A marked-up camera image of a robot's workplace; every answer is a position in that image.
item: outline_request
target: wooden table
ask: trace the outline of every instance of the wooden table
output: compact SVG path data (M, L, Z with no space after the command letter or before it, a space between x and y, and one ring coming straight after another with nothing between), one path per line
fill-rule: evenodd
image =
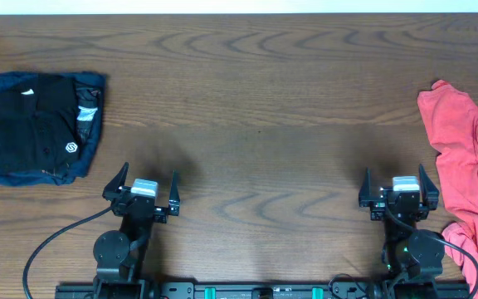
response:
M199 281L325 281L385 272L381 223L357 203L376 177L438 183L417 93L438 78L478 105L478 14L0 17L0 72L108 75L102 141L69 186L0 187L0 298L57 229L107 206L105 184L155 179L166 204L180 171L181 216L156 225L145 272ZM421 228L441 231L440 208ZM89 282L108 214L49 244L35 297ZM441 279L461 279L444 258Z

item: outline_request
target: pink shirt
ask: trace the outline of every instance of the pink shirt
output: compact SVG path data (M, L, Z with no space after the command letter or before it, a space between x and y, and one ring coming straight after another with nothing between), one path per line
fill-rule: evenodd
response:
M441 153L437 169L446 210L464 221L453 223L443 235L478 259L478 108L468 94L445 81L421 92L418 106L429 142ZM473 287L476 271L471 261L450 248L446 252L463 266Z

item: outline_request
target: dark blue cloth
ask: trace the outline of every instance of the dark blue cloth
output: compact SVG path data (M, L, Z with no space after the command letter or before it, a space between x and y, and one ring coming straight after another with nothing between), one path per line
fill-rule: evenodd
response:
M0 91L14 86L20 82L38 77L38 73L10 71L0 74ZM97 101L97 111L92 120L90 135L86 142L80 146L79 160L70 165L67 173L63 176L48 174L40 170L20 171L14 173L5 173L0 169L0 184L7 186L28 186L34 184L71 184L76 177L85 177L91 165L91 160L95 156L97 145L99 144L100 129L102 123L102 112L104 107L105 78L101 75L91 72L79 73L61 73L56 74L73 78L82 84L97 87L100 89L100 96Z

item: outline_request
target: black garment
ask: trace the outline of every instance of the black garment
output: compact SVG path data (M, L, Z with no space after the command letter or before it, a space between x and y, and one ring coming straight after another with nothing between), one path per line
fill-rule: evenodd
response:
M79 159L73 80L41 75L0 91L0 167L57 173Z

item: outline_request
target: white logo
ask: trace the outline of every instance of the white logo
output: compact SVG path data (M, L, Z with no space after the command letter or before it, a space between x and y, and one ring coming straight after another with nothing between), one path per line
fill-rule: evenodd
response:
M66 150L68 153L75 153L76 152L76 149L78 149L79 147L76 146L75 142L70 142L66 145Z
M22 92L22 95L25 95L25 96L34 95L34 91L33 91L32 89L30 89L30 90L28 90L28 91Z

